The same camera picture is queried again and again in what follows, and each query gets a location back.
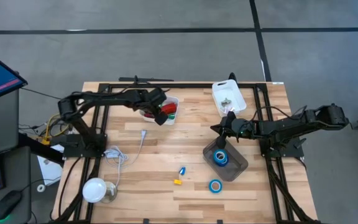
computer mouse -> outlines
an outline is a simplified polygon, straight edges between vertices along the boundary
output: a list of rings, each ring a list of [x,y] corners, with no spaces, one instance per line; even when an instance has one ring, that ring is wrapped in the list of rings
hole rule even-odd
[[[0,220],[5,219],[22,199],[20,190],[12,190],[0,200]]]

white container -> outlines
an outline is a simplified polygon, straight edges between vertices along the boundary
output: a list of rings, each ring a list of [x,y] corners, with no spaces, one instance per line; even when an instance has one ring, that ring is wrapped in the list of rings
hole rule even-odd
[[[169,119],[169,118],[167,119],[167,121],[164,123],[164,124],[166,124],[166,125],[173,125],[173,124],[175,124],[175,120],[177,119],[177,116],[178,116],[179,99],[176,98],[176,97],[173,97],[173,96],[167,96],[167,99],[162,103],[162,106],[167,105],[167,104],[170,104],[170,103],[174,103],[174,104],[177,105],[177,111],[175,112],[175,118],[174,118],[174,119]],[[144,119],[145,121],[155,123],[154,118],[146,118],[146,117],[144,116],[144,111],[140,110],[139,113],[140,113],[140,115],[143,117],[143,119]]]
[[[225,108],[221,104],[225,99],[231,100],[230,105],[227,107],[232,108],[232,111],[235,114],[239,114],[247,108],[244,97],[242,97],[240,89],[234,80],[225,80],[214,83],[212,85],[212,97],[214,98],[215,105],[221,117],[226,116],[229,112],[229,110],[225,111]]]

wooden table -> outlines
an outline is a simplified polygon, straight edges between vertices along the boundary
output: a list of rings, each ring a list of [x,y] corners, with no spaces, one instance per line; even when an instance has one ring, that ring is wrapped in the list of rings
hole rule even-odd
[[[97,91],[99,84],[86,82],[83,91]],[[267,87],[270,104],[290,113],[284,85],[267,83]],[[212,194],[208,190],[209,181],[219,177],[204,161],[202,151],[218,136],[209,127],[221,120],[211,91],[210,88],[172,88],[167,95],[180,100],[173,126],[145,122],[138,111],[123,106],[110,107],[106,128],[108,146],[117,145],[131,160],[139,148],[140,130],[146,129],[147,135],[138,159],[121,172],[117,198],[108,204],[96,203],[92,223],[140,223],[143,218],[149,218],[151,223],[216,223],[217,219],[224,223],[275,223],[269,179],[258,141],[240,139],[240,143],[236,143],[234,138],[228,139],[248,160],[249,167],[235,181],[223,182],[221,193]],[[241,89],[241,92],[247,109],[239,117],[251,119],[255,112],[254,94],[250,89]],[[93,110],[89,110],[83,117],[88,125],[92,115]],[[273,117],[284,118],[275,110]],[[74,161],[69,159],[64,164],[53,209],[54,218],[57,217],[63,180]],[[290,193],[306,214],[317,218],[305,168],[293,158],[284,158],[283,163]],[[82,165],[83,159],[71,173],[62,210],[78,191]],[[186,167],[184,176],[178,173],[182,166]],[[99,177],[115,183],[117,169],[108,166],[103,159]],[[174,185],[174,179],[182,180],[183,184]],[[283,199],[278,192],[285,218]],[[86,204],[83,202],[81,219],[85,218]]]

wire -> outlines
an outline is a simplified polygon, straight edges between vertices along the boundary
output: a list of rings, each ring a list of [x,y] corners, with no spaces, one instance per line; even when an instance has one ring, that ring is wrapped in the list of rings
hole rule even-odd
[[[74,168],[75,164],[76,164],[80,159],[81,159],[80,157],[77,158],[77,160],[73,163],[73,165],[71,165],[70,170],[69,170],[68,173],[67,173],[67,177],[66,177],[65,183],[63,184],[62,192],[60,192],[59,209],[58,209],[59,217],[62,215],[62,199],[63,199],[63,193],[64,193],[64,191],[65,191],[67,181],[68,181],[68,179],[69,179],[69,177],[70,177],[71,172],[73,171],[73,168]]]
[[[284,114],[287,118],[290,118],[290,119],[292,119],[292,120],[299,120],[299,119],[301,119],[300,117],[299,118],[296,118],[296,116],[298,116],[299,114],[297,114],[297,112],[299,112],[299,110],[301,110],[302,109],[302,112],[300,113],[300,114],[302,114],[305,110],[306,110],[306,108],[307,108],[307,105],[305,105],[305,106],[303,106],[303,107],[301,107],[301,108],[299,108],[299,109],[297,109],[297,111],[293,114],[293,115],[288,115],[288,114],[286,114],[284,111],[282,111],[280,108],[277,108],[277,107],[275,107],[275,106],[263,106],[263,107],[261,107],[261,108],[259,108],[259,109],[257,109],[256,111],[255,111],[255,113],[254,113],[254,116],[252,117],[252,119],[250,120],[250,121],[253,121],[254,119],[255,119],[255,117],[256,117],[256,114],[258,113],[258,111],[260,111],[260,110],[262,110],[262,109],[267,109],[267,108],[273,108],[273,109],[276,109],[276,110],[278,110],[279,112],[281,112],[282,114]]]
[[[40,138],[40,136],[38,135],[38,133],[36,133],[34,130],[33,130],[34,133],[31,133],[31,132],[26,131],[26,130],[21,130],[21,129],[19,129],[19,131],[22,131],[22,132],[24,132],[24,133],[31,134],[31,135],[36,135],[37,138]]]
[[[31,211],[31,214],[34,216],[35,224],[38,224],[37,217],[35,216],[34,212]]]
[[[106,162],[112,166],[118,169],[118,177],[117,177],[117,183],[116,183],[116,187],[118,189],[118,183],[119,183],[119,176],[120,176],[120,172],[121,169],[129,167],[130,165],[132,165],[136,159],[139,157],[140,154],[140,150],[142,149],[143,146],[143,141],[146,137],[146,130],[142,130],[142,140],[140,141],[140,146],[139,146],[139,150],[137,151],[137,154],[135,156],[135,158],[132,160],[131,163],[126,164],[126,165],[122,165],[125,161],[128,160],[128,156],[124,153],[121,152],[121,150],[119,150],[118,146],[111,146],[112,148],[107,149],[104,153],[106,155]],[[111,164],[109,162],[109,157],[112,158],[112,161],[114,164]]]
[[[303,167],[305,167],[305,170],[308,170],[308,168],[306,168],[306,164],[305,162],[303,162],[303,159],[300,157],[295,157],[296,160],[298,160],[300,163],[302,163]]]
[[[45,93],[40,93],[40,92],[38,92],[38,91],[30,90],[30,89],[27,89],[27,88],[22,88],[22,90],[31,91],[31,92],[33,92],[33,93],[38,93],[38,94],[43,95],[43,96],[47,96],[47,97],[54,98],[54,99],[56,99],[56,100],[61,100],[61,98],[59,98],[59,97],[51,96],[51,95],[48,95],[48,94],[45,94]]]
[[[39,180],[35,180],[33,182],[31,182],[29,185],[25,186],[20,192],[22,192],[23,190],[25,190],[26,188],[30,187],[32,184],[34,184],[35,182],[38,182],[38,181],[41,181],[41,180],[50,180],[50,181],[54,181],[54,180],[57,180],[59,179],[60,177],[56,177],[55,179],[39,179]]]
[[[27,124],[19,124],[19,126],[27,126],[28,127],[28,128],[19,128],[19,129],[37,129],[37,128],[41,128],[44,125],[45,124],[30,126],[30,125],[27,125]]]
[[[261,108],[259,108],[259,109],[257,109],[257,110],[255,111],[254,115],[252,116],[252,118],[251,118],[250,120],[248,120],[248,121],[246,120],[246,122],[244,122],[244,124],[240,125],[240,127],[239,127],[239,129],[237,130],[237,133],[236,133],[236,139],[237,139],[237,141],[238,141],[239,138],[240,138],[240,130],[241,130],[241,128],[244,127],[245,125],[248,125],[249,123],[251,123],[251,121],[253,121],[253,120],[255,119],[256,114],[258,113],[258,111],[260,111],[260,110],[262,110],[262,109],[267,109],[267,108],[276,109],[276,110],[278,110],[279,112],[281,112],[282,114],[284,114],[287,118],[296,121],[296,120],[301,119],[301,117],[296,118],[296,116],[298,116],[298,115],[302,114],[303,112],[305,112],[305,110],[306,110],[307,107],[308,107],[308,105],[302,106],[301,108],[297,109],[297,111],[296,111],[293,115],[290,116],[290,115],[286,114],[284,111],[280,110],[279,108],[277,108],[277,107],[275,107],[275,106],[263,106],[263,107],[261,107]]]
[[[54,219],[52,218],[52,212],[53,212],[53,209],[51,209],[50,213],[49,213],[49,219],[50,221],[54,221]]]
[[[69,125],[67,125],[62,131],[60,131],[60,132],[59,132],[58,134],[56,134],[56,135],[52,135],[52,134],[50,133],[51,130],[52,130],[52,128],[53,128],[56,124],[59,123],[60,118],[56,119],[52,124],[51,124],[51,122],[52,122],[52,120],[53,120],[54,118],[56,118],[56,117],[59,116],[59,115],[60,115],[60,114],[55,114],[55,115],[53,115],[53,116],[51,116],[51,117],[49,118],[49,120],[48,120],[48,122],[47,122],[47,128],[46,128],[46,130],[45,130],[45,136],[43,137],[44,139],[49,140],[50,138],[52,138],[52,137],[57,137],[57,136],[59,136],[59,135],[62,135],[65,131],[67,131]]]

blue tape roll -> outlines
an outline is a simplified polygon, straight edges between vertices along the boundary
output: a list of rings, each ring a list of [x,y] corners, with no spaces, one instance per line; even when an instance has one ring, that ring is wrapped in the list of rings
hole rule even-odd
[[[223,149],[218,149],[214,152],[214,161],[218,166],[224,167],[229,162],[227,153]]]
[[[217,189],[213,189],[212,188],[213,184],[218,184],[219,187]],[[214,194],[221,192],[222,189],[223,189],[223,184],[220,180],[214,179],[214,180],[211,180],[211,182],[209,183],[209,190]]]

